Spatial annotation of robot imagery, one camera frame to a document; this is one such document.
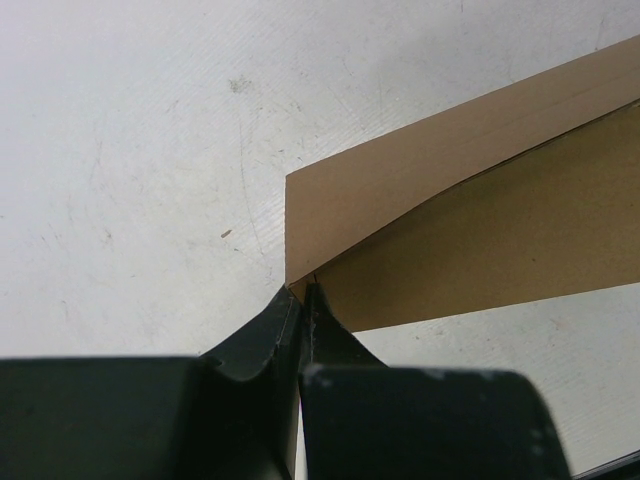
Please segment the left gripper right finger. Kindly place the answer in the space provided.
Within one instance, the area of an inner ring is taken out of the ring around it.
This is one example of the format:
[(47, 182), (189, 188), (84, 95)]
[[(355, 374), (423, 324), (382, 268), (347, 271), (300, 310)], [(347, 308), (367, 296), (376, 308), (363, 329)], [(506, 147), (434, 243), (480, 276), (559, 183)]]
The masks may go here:
[(566, 479), (549, 409), (509, 370), (390, 367), (305, 292), (300, 379), (312, 479)]

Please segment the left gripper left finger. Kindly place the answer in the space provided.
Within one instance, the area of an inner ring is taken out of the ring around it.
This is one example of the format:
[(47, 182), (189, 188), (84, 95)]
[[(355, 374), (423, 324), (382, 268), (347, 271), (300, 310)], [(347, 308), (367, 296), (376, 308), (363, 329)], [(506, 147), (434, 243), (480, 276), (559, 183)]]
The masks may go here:
[(300, 302), (200, 356), (5, 359), (5, 479), (290, 479)]

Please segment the large brown cardboard box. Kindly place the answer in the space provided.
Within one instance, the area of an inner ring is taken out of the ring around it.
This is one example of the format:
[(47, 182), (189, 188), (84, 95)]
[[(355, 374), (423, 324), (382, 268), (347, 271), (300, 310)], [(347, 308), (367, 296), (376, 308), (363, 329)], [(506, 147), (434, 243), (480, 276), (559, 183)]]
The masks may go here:
[(629, 38), (288, 175), (285, 282), (354, 331), (639, 279)]

